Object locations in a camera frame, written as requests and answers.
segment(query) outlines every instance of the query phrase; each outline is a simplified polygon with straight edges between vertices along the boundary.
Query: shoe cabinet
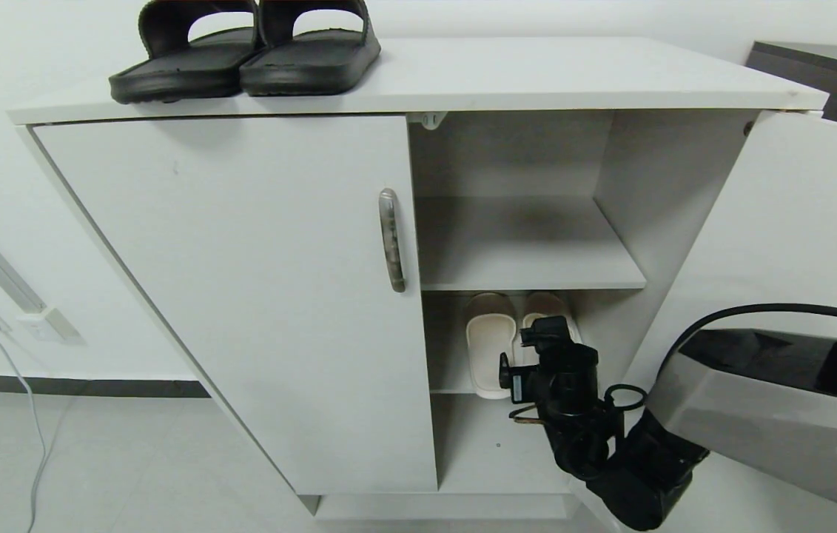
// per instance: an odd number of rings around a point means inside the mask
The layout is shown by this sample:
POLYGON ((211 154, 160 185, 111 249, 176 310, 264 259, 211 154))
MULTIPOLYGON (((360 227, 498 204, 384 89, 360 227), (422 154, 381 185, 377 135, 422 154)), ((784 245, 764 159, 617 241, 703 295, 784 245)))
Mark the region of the shoe cabinet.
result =
MULTIPOLYGON (((480 291, 517 311, 528 291, 561 294, 601 388, 650 385, 720 307, 837 304, 827 94, 633 38, 387 39, 382 54, 337 97, 124 106, 100 78, 10 112, 269 459, 272 520, 567 520, 586 500, 605 522, 539 426, 473 394, 461 310, 480 291)), ((715 483, 704 470, 689 492, 715 483)))

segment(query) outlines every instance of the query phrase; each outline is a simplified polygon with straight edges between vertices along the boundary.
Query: slipper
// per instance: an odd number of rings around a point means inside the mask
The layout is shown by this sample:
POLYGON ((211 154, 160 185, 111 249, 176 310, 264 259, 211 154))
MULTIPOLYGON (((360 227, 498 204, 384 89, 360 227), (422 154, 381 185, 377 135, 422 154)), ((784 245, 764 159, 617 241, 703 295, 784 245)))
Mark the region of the slipper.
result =
POLYGON ((261 44, 257 26, 253 0, 152 0, 138 14, 148 61, 110 77, 112 99, 137 104, 238 94, 238 68, 261 44), (192 24, 215 13, 252 13, 255 23, 189 43, 192 24))
MULTIPOLYGON (((577 344, 581 343, 582 339, 577 331, 577 323, 570 314, 570 308, 556 294, 551 292, 535 292, 527 297, 526 304, 523 304, 522 327, 532 326, 537 318, 556 316, 566 318, 566 323, 570 327, 571 340, 577 344)), ((537 354, 537 349, 532 346, 520 350, 516 365, 513 362, 510 363, 511 366, 530 366, 533 364, 539 364, 539 354, 537 354)))
POLYGON ((267 50, 241 67, 249 95, 334 95, 356 87, 381 51, 364 0, 261 0, 267 50), (362 31, 316 30, 293 36, 293 24, 313 10, 343 10, 362 31))
POLYGON ((479 294, 468 302, 465 333, 468 335, 468 368, 475 394, 481 398, 510 397, 509 389, 500 388, 500 354, 507 354, 514 364, 514 338, 517 321, 510 300, 493 292, 479 294))

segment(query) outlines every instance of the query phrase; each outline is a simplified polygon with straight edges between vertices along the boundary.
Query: door handle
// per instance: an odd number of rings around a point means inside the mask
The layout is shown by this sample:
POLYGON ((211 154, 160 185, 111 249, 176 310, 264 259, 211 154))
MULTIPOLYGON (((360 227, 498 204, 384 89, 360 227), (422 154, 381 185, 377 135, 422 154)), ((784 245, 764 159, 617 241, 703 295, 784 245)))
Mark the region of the door handle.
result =
POLYGON ((378 193, 378 221, 382 226, 382 247, 385 249, 385 266, 389 270, 391 290, 405 292, 405 275, 402 273, 402 256, 398 249, 398 225, 395 222, 395 191, 383 189, 378 193))

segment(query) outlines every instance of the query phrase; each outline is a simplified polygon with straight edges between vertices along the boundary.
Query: closed cabinet door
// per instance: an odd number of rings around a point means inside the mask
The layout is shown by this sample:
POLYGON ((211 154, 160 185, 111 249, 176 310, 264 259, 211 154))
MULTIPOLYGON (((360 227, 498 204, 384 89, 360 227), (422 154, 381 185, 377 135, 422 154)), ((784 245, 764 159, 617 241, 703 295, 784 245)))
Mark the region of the closed cabinet door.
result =
POLYGON ((404 117, 36 135, 297 493, 436 489, 404 117))
MULTIPOLYGON (((628 370, 650 386, 694 321, 731 306, 837 306, 837 122, 763 112, 628 370)), ((725 327, 837 338, 837 318, 764 314, 725 327)))

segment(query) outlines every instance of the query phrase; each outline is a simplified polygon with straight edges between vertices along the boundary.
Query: cabinet top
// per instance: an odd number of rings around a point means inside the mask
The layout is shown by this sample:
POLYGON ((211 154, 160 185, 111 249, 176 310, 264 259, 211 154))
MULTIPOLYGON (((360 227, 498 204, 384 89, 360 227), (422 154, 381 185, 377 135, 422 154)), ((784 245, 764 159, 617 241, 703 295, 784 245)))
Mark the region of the cabinet top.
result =
POLYGON ((534 109, 821 109, 828 94, 636 37, 383 39, 361 84, 330 97, 116 104, 105 77, 9 111, 15 124, 192 115, 534 109))

